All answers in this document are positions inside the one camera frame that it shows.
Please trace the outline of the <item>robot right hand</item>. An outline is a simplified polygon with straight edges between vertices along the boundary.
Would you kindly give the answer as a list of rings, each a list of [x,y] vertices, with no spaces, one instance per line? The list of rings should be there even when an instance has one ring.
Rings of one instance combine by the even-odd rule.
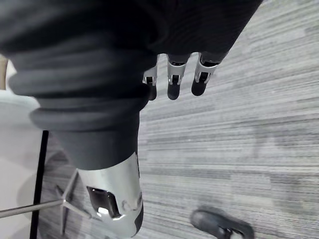
[[[32,122],[52,133],[89,193],[96,218],[123,238],[143,223],[140,111],[157,96],[167,56],[171,100],[198,54],[200,96],[261,5],[259,0],[3,0],[0,53],[9,87],[36,99]]]

